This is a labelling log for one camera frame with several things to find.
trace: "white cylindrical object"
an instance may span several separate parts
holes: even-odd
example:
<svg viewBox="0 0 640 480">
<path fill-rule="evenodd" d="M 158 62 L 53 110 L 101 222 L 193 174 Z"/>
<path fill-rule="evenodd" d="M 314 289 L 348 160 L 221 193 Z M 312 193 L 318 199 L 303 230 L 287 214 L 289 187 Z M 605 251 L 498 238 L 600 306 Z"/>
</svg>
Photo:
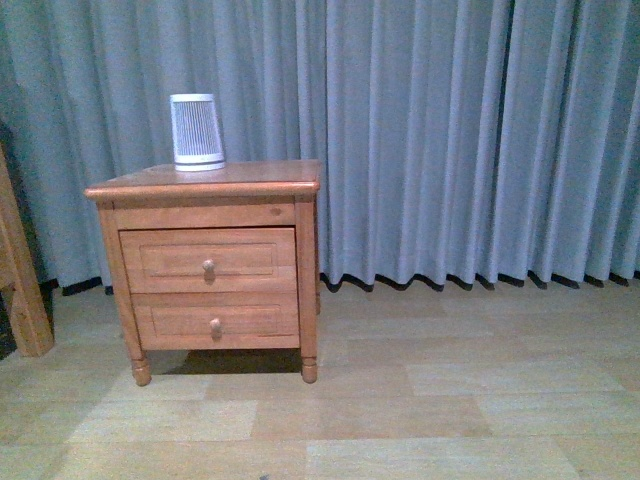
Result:
<svg viewBox="0 0 640 480">
<path fill-rule="evenodd" d="M 222 138 L 211 94 L 171 95 L 176 170 L 198 172 L 225 166 Z"/>
</svg>

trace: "wooden nightstand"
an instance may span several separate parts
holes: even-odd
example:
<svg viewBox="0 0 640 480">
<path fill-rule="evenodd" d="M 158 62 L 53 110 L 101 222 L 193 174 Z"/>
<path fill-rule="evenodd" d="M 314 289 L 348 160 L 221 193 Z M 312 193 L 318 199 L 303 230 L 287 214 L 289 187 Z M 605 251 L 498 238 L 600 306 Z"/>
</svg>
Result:
<svg viewBox="0 0 640 480">
<path fill-rule="evenodd" d="M 133 376 L 146 350 L 300 348 L 317 378 L 315 160 L 161 165 L 94 185 Z"/>
</svg>

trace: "drawer knob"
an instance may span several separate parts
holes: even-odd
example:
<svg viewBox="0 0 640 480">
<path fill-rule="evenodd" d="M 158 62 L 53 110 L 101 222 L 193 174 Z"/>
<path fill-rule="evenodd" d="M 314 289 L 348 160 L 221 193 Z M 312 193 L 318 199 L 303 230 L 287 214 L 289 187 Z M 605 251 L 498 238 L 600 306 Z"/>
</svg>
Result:
<svg viewBox="0 0 640 480">
<path fill-rule="evenodd" d="M 222 338 L 222 323 L 219 318 L 214 318 L 209 322 L 211 326 L 211 338 L 220 340 Z"/>
<path fill-rule="evenodd" d="M 204 271 L 207 273 L 213 272 L 215 266 L 216 264 L 213 263 L 213 260 L 205 260 L 204 262 L 202 262 L 202 268 L 204 268 Z"/>
</svg>

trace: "gray curtain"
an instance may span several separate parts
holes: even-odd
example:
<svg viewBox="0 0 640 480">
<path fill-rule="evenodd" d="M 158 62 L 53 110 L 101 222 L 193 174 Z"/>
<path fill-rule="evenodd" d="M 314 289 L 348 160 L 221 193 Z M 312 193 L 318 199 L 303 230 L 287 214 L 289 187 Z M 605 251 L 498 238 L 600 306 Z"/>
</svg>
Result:
<svg viewBox="0 0 640 480">
<path fill-rule="evenodd" d="M 171 162 L 185 92 L 217 96 L 229 161 L 323 161 L 334 283 L 640 269 L 638 2 L 1 5 L 0 119 L 41 279 L 109 284 L 82 190 Z"/>
</svg>

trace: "wooden drawer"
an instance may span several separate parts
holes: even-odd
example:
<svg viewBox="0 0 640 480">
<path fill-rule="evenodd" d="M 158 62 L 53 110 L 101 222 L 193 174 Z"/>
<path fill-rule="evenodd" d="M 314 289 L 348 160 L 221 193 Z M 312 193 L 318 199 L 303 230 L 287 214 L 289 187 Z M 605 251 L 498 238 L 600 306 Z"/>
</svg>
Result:
<svg viewBox="0 0 640 480">
<path fill-rule="evenodd" d="M 133 304 L 146 349 L 300 346 L 295 293 L 134 295 Z"/>
<path fill-rule="evenodd" d="M 296 291 L 293 228 L 124 231 L 120 241 L 132 293 Z"/>
<path fill-rule="evenodd" d="M 120 230 L 295 224 L 293 197 L 144 199 L 114 208 Z"/>
</svg>

